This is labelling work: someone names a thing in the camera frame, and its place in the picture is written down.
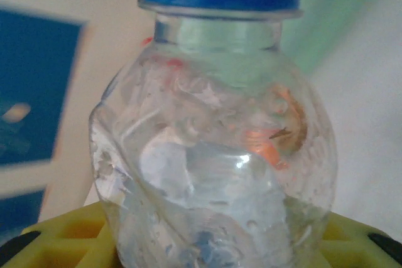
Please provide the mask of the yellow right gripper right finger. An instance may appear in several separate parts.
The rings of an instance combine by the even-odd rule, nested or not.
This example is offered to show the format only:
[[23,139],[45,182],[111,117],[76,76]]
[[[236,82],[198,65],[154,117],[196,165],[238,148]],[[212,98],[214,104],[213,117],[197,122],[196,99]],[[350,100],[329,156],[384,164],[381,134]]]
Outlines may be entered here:
[[401,267],[399,241],[336,213],[329,215],[320,253],[320,267]]

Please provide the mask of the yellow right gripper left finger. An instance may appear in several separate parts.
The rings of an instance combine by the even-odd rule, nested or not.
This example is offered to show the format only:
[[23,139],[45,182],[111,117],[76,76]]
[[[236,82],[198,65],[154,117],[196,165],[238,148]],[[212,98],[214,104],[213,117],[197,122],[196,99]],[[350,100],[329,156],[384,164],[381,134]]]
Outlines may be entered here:
[[99,202],[22,230],[1,246],[1,267],[121,267]]

